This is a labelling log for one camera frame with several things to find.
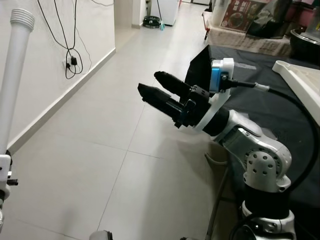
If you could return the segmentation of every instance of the tile grout line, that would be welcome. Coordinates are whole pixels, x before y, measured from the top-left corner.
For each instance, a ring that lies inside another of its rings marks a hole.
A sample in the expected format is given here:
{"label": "tile grout line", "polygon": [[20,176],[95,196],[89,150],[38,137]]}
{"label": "tile grout line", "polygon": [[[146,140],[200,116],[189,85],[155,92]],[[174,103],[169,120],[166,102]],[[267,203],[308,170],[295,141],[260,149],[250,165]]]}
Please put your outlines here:
{"label": "tile grout line", "polygon": [[113,184],[113,186],[112,186],[112,189],[111,189],[110,195],[109,195],[109,197],[108,197],[108,200],[106,201],[106,204],[105,204],[105,207],[104,207],[103,213],[102,213],[102,215],[101,215],[101,218],[100,218],[100,221],[99,221],[99,224],[98,224],[98,227],[96,228],[96,230],[97,230],[97,231],[98,231],[98,229],[99,229],[99,227],[100,227],[100,224],[101,224],[102,218],[104,217],[104,214],[105,214],[105,211],[106,211],[106,209],[107,209],[107,206],[108,206],[109,200],[110,200],[110,198],[111,198],[112,192],[114,191],[114,188],[115,188],[116,182],[117,182],[118,177],[119,177],[119,175],[120,175],[120,171],[121,171],[121,169],[122,169],[122,166],[124,165],[124,162],[125,162],[125,159],[126,159],[127,153],[129,152],[129,150],[128,150],[128,149],[129,149],[129,147],[130,147],[130,145],[131,145],[132,139],[134,138],[134,135],[135,135],[136,130],[137,130],[137,128],[138,128],[138,125],[139,125],[139,122],[140,122],[141,116],[142,116],[142,114],[143,114],[143,112],[144,112],[145,106],[146,106],[146,105],[144,105],[144,106],[143,106],[143,108],[142,108],[142,111],[141,111],[141,114],[140,114],[139,120],[138,120],[138,122],[137,122],[137,124],[136,124],[136,126],[135,126],[134,132],[133,132],[132,137],[131,137],[131,139],[130,139],[130,143],[129,143],[128,148],[127,148],[127,150],[126,150],[126,152],[125,152],[125,155],[124,155],[124,158],[123,158],[122,164],[121,164],[121,166],[120,166],[119,172],[118,172],[118,174],[117,174],[117,176],[116,176],[116,178],[115,178],[115,181],[114,181],[114,184]]}
{"label": "tile grout line", "polygon": [[104,207],[103,213],[102,213],[102,215],[101,215],[101,218],[100,218],[100,221],[99,221],[99,224],[98,224],[98,227],[96,228],[96,230],[97,230],[97,231],[98,231],[98,229],[99,229],[99,227],[100,227],[100,224],[101,224],[102,218],[104,217],[104,214],[105,214],[105,211],[106,211],[106,209],[107,209],[107,206],[108,206],[109,200],[110,200],[110,198],[111,198],[112,192],[114,191],[114,188],[115,188],[116,182],[117,182],[118,177],[119,177],[119,175],[120,175],[121,168],[122,168],[122,166],[123,166],[123,164],[124,164],[124,162],[125,162],[125,159],[126,159],[127,153],[128,153],[128,151],[126,151],[126,152],[125,152],[125,155],[124,155],[124,157],[123,157],[123,160],[122,160],[121,166],[120,166],[120,168],[119,168],[118,174],[117,174],[117,176],[116,176],[116,178],[115,178],[115,181],[114,181],[114,184],[113,184],[113,186],[112,186],[112,189],[111,189],[110,195],[109,195],[109,197],[108,197],[108,200],[106,201],[106,204],[105,204],[105,207]]}
{"label": "tile grout line", "polygon": [[122,151],[127,151],[126,149],[120,148],[120,147],[116,147],[116,146],[110,146],[110,145],[106,145],[103,143],[99,143],[99,142],[95,142],[95,141],[91,141],[91,140],[86,140],[77,136],[71,136],[71,135],[65,135],[63,133],[59,133],[59,132],[54,132],[54,131],[50,131],[50,130],[45,130],[45,129],[39,129],[39,131],[43,131],[46,132],[48,134],[54,134],[54,135],[58,135],[60,137],[64,137],[70,140],[78,140],[78,141],[82,141],[82,142],[86,142],[86,143],[91,143],[91,144],[97,144],[103,147],[108,147],[108,148],[113,148],[113,149],[118,149],[118,150],[122,150]]}
{"label": "tile grout line", "polygon": [[147,157],[152,157],[152,158],[155,158],[155,159],[165,159],[164,157],[160,157],[160,156],[152,156],[152,155],[149,155],[149,154],[145,154],[145,153],[141,153],[141,152],[137,152],[137,151],[129,151],[129,153],[134,153],[134,154],[140,154],[140,155],[144,155],[144,156],[147,156]]}
{"label": "tile grout line", "polygon": [[42,227],[42,226],[38,226],[38,225],[35,225],[35,224],[32,224],[30,222],[27,222],[27,221],[24,221],[24,220],[21,220],[21,219],[16,219],[18,222],[21,222],[21,223],[24,223],[26,225],[30,225],[34,228],[37,228],[37,229],[42,229],[42,230],[45,230],[45,231],[48,231],[48,232],[51,232],[51,233],[55,233],[55,234],[59,234],[59,235],[62,235],[62,236],[65,236],[65,237],[68,237],[68,238],[71,238],[71,239],[75,239],[75,240],[81,240],[79,238],[75,238],[73,236],[69,236],[69,235],[66,235],[66,234],[63,234],[61,232],[57,232],[57,231],[54,231],[54,230],[51,230],[51,229],[48,229],[48,228],[45,228],[45,227]]}

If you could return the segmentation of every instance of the white bottle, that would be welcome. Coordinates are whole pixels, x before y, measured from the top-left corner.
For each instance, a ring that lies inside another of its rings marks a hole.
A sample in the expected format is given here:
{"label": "white bottle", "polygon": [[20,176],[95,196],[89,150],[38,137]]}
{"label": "white bottle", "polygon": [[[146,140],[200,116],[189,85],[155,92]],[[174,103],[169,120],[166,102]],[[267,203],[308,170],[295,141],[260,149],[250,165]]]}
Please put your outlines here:
{"label": "white bottle", "polygon": [[225,17],[230,0],[212,1],[212,15],[209,19],[211,26],[220,27]]}

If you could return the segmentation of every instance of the power cable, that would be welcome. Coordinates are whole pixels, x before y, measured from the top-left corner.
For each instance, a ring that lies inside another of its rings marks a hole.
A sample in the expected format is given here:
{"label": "power cable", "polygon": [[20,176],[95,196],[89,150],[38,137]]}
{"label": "power cable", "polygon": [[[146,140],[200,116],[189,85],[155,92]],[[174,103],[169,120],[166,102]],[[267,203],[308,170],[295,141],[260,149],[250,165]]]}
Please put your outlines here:
{"label": "power cable", "polygon": [[305,179],[306,177],[309,175],[309,173],[311,172],[311,170],[313,169],[315,163],[318,160],[318,155],[319,155],[319,128],[317,127],[317,124],[314,121],[314,118],[311,116],[311,114],[309,113],[309,111],[306,109],[306,107],[301,104],[299,101],[297,101],[296,99],[294,99],[291,96],[286,95],[283,92],[280,92],[278,90],[275,90],[269,86],[265,86],[265,85],[260,85],[258,83],[252,83],[252,82],[244,82],[244,81],[236,81],[236,80],[232,80],[232,81],[228,81],[228,84],[230,84],[230,87],[235,88],[235,87],[245,87],[245,88],[253,88],[253,89],[260,89],[260,87],[263,87],[263,90],[265,92],[277,95],[281,98],[287,99],[289,102],[291,102],[292,104],[294,104],[297,108],[299,108],[299,110],[303,113],[303,115],[306,117],[306,120],[308,121],[308,124],[311,128],[311,132],[312,132],[312,138],[313,138],[313,151],[312,151],[312,155],[311,158],[308,162],[308,164],[306,165],[305,169],[303,170],[303,172],[300,174],[300,176],[285,190],[286,192],[292,192],[293,190],[295,190]]}
{"label": "power cable", "polygon": [[[90,68],[91,68],[92,61],[91,61],[91,58],[90,58],[90,54],[89,54],[89,52],[87,51],[87,48],[86,48],[84,42],[82,41],[82,39],[81,39],[81,37],[80,37],[80,34],[79,34],[79,31],[78,31],[78,29],[77,29],[77,0],[75,0],[75,4],[73,5],[74,28],[73,28],[73,45],[72,45],[72,47],[69,47],[69,46],[68,46],[68,42],[67,42],[65,30],[64,30],[63,24],[62,24],[61,19],[60,19],[60,15],[59,15],[59,11],[58,11],[58,7],[57,7],[57,2],[56,2],[56,0],[53,0],[53,2],[54,2],[54,7],[55,7],[56,15],[57,15],[57,17],[58,17],[58,20],[59,20],[59,23],[60,23],[60,26],[61,26],[61,30],[62,30],[64,42],[65,42],[65,46],[64,46],[63,44],[61,44],[61,43],[56,39],[56,37],[55,37],[55,35],[53,34],[53,31],[52,31],[52,29],[51,29],[51,27],[50,27],[50,25],[49,25],[49,23],[48,23],[48,20],[47,20],[46,15],[45,15],[45,13],[44,13],[44,11],[43,11],[43,8],[42,8],[42,6],[41,6],[41,4],[40,4],[40,0],[37,0],[37,2],[38,2],[38,5],[39,5],[39,7],[40,7],[40,9],[41,9],[43,18],[44,18],[44,20],[45,20],[45,22],[46,22],[46,24],[47,24],[47,26],[48,26],[48,28],[49,28],[49,31],[50,31],[50,33],[51,33],[54,41],[55,41],[59,46],[61,46],[61,47],[63,47],[64,49],[67,50],[66,55],[65,55],[65,62],[66,62],[66,66],[65,66],[65,78],[68,79],[68,80],[69,80],[69,79],[72,79],[75,75],[81,74],[81,73],[83,72],[83,69],[84,69],[81,55],[80,55],[80,53],[75,49],[75,45],[76,45],[76,30],[77,30],[77,32],[78,32],[79,38],[80,38],[80,40],[81,40],[81,42],[82,42],[82,44],[83,44],[86,52],[87,52],[88,55],[89,55],[89,59],[90,59],[90,62],[91,62]],[[75,58],[75,57],[71,54],[71,51],[75,51],[75,52],[77,53],[77,55],[79,56],[80,64],[81,64],[81,67],[79,67],[79,69],[80,69],[79,72],[77,72],[77,68],[76,68],[76,65],[78,65],[78,63],[77,63],[77,58]],[[71,57],[71,65],[74,65],[74,71],[71,70],[70,63],[68,63],[68,56]],[[72,73],[72,76],[71,76],[71,77],[68,77],[68,75],[67,75],[67,69]]]}
{"label": "power cable", "polygon": [[95,4],[97,4],[97,5],[101,5],[101,6],[104,6],[104,7],[110,7],[110,6],[112,6],[112,5],[115,4],[115,1],[113,1],[113,3],[110,3],[110,4],[103,4],[103,3],[97,2],[97,1],[95,1],[95,0],[90,0],[90,1],[93,2],[93,3],[95,3]]}

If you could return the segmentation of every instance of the baseboard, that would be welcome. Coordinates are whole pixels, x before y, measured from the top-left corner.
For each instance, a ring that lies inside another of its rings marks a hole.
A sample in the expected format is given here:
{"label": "baseboard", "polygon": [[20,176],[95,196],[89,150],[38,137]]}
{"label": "baseboard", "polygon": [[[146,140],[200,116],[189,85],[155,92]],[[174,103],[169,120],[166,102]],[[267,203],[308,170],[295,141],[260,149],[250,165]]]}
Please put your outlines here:
{"label": "baseboard", "polygon": [[62,96],[48,106],[8,145],[11,154],[18,151],[109,59],[115,55],[116,48],[105,55],[91,70],[69,87]]}
{"label": "baseboard", "polygon": [[142,24],[143,23],[140,23],[139,25],[138,24],[131,24],[131,27],[133,28],[133,29],[140,29],[141,27],[142,27]]}

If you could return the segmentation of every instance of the black cable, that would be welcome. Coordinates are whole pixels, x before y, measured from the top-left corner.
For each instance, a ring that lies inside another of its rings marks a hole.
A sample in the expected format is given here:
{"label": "black cable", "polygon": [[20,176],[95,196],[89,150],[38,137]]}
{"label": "black cable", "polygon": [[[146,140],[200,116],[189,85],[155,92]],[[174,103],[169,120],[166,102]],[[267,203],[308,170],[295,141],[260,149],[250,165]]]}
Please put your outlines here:
{"label": "black cable", "polygon": [[242,219],[241,221],[239,221],[231,230],[230,234],[229,234],[229,240],[233,240],[235,237],[235,234],[237,233],[237,231],[242,228],[244,225],[246,225],[248,222],[250,222],[252,219],[257,218],[258,214],[257,213],[252,213],[248,216],[246,216],[244,219]]}
{"label": "black cable", "polygon": [[[75,51],[77,54],[78,54],[78,56],[79,56],[79,59],[80,59],[80,62],[81,62],[81,71],[79,71],[79,72],[76,72],[76,70],[73,72],[70,68],[69,68],[69,70],[70,70],[70,72],[72,72],[73,74],[81,74],[82,72],[83,72],[83,70],[84,70],[84,65],[83,65],[83,62],[82,62],[82,58],[81,58],[81,55],[80,55],[80,53],[74,48],[74,49],[72,49],[73,51]],[[68,58],[68,54],[70,54],[70,52],[67,52],[66,53],[66,59]]]}
{"label": "black cable", "polygon": [[110,7],[110,6],[112,6],[113,4],[115,4],[115,1],[113,1],[113,3],[108,4],[108,5],[103,4],[103,3],[100,3],[100,2],[97,2],[97,1],[95,1],[95,0],[90,0],[90,1],[93,2],[93,3],[95,3],[95,4],[97,4],[97,5],[101,5],[101,6],[104,6],[104,7]]}
{"label": "black cable", "polygon": [[[45,22],[46,22],[46,24],[47,24],[47,26],[48,26],[48,28],[49,28],[49,31],[50,31],[53,39],[55,40],[55,42],[56,42],[58,45],[60,45],[60,46],[63,47],[64,49],[67,49],[67,53],[66,53],[66,55],[65,55],[65,62],[66,62],[66,64],[67,64],[67,62],[68,62],[68,55],[70,55],[71,58],[74,57],[74,56],[71,54],[71,50],[74,50],[74,51],[78,54],[78,56],[79,56],[80,63],[81,63],[81,70],[80,70],[79,72],[77,72],[76,66],[74,66],[74,72],[70,69],[70,67],[67,68],[67,66],[65,66],[65,78],[68,79],[68,80],[69,80],[69,79],[72,79],[75,75],[81,74],[81,73],[83,72],[83,69],[84,69],[81,55],[80,55],[80,53],[75,49],[75,46],[76,46],[76,30],[77,30],[77,0],[75,0],[75,4],[73,5],[73,7],[74,7],[74,8],[73,8],[73,18],[74,18],[73,45],[72,45],[72,47],[70,47],[70,48],[69,48],[69,46],[68,46],[68,42],[67,42],[65,30],[64,30],[63,24],[62,24],[61,19],[60,19],[60,15],[59,15],[59,11],[58,11],[58,7],[57,7],[56,0],[53,0],[53,2],[54,2],[55,11],[56,11],[56,14],[57,14],[57,17],[58,17],[60,26],[61,26],[61,30],[62,30],[64,42],[65,42],[65,46],[64,46],[63,44],[61,44],[61,43],[56,39],[56,37],[55,37],[55,35],[53,34],[52,29],[51,29],[48,21],[47,21],[47,18],[46,18],[46,16],[45,16],[45,13],[44,13],[44,11],[43,11],[43,9],[42,9],[42,6],[41,6],[41,4],[40,4],[40,0],[37,0],[37,2],[38,2],[38,5],[39,5],[39,7],[40,7],[40,9],[41,9],[43,18],[44,18],[44,20],[45,20]],[[83,45],[84,45],[84,48],[85,48],[86,52],[88,53],[87,48],[86,48],[86,46],[85,46],[85,44],[84,44],[83,41],[82,41],[82,43],[83,43]],[[90,62],[91,62],[91,64],[90,64],[90,68],[91,68],[92,61],[91,61],[91,58],[90,58],[90,54],[89,54],[89,53],[88,53],[88,55],[89,55],[89,59],[90,59]],[[73,75],[72,75],[71,77],[68,77],[68,76],[67,76],[67,69],[69,69],[69,71],[70,71],[71,73],[73,73]]]}
{"label": "black cable", "polygon": [[[250,83],[250,82],[243,82],[243,81],[232,81],[231,83],[232,87],[246,87],[246,88],[254,88],[255,83]],[[318,155],[319,155],[319,134],[318,134],[318,128],[316,127],[316,123],[314,121],[314,118],[311,116],[309,111],[306,109],[306,107],[301,104],[299,101],[294,99],[291,96],[288,96],[284,94],[283,92],[280,92],[278,90],[275,90],[273,88],[269,88],[268,90],[269,93],[277,95],[279,97],[282,97],[284,99],[287,99],[289,102],[293,103],[296,105],[299,110],[304,114],[306,117],[310,128],[312,132],[312,137],[313,137],[313,152],[310,161],[308,162],[306,168],[304,171],[301,173],[301,175],[295,180],[294,183],[292,183],[285,191],[287,192],[292,192],[294,189],[296,189],[309,175],[311,172],[312,168],[314,167],[315,163],[318,160]]]}
{"label": "black cable", "polygon": [[57,44],[59,44],[61,47],[63,47],[64,49],[68,49],[67,47],[63,46],[60,42],[58,42],[58,40],[56,39],[54,33],[53,33],[52,30],[51,30],[51,27],[50,27],[48,21],[47,21],[47,18],[46,18],[46,16],[45,16],[45,13],[44,13],[44,11],[43,11],[43,9],[42,9],[42,6],[41,6],[41,4],[40,4],[40,0],[37,0],[37,1],[38,1],[38,5],[39,5],[39,7],[40,7],[40,9],[41,9],[42,16],[43,16],[43,18],[44,18],[44,20],[45,20],[45,22],[46,22],[46,25],[47,25],[48,28],[49,28],[49,31],[50,31],[50,33],[51,33],[54,41],[55,41]]}

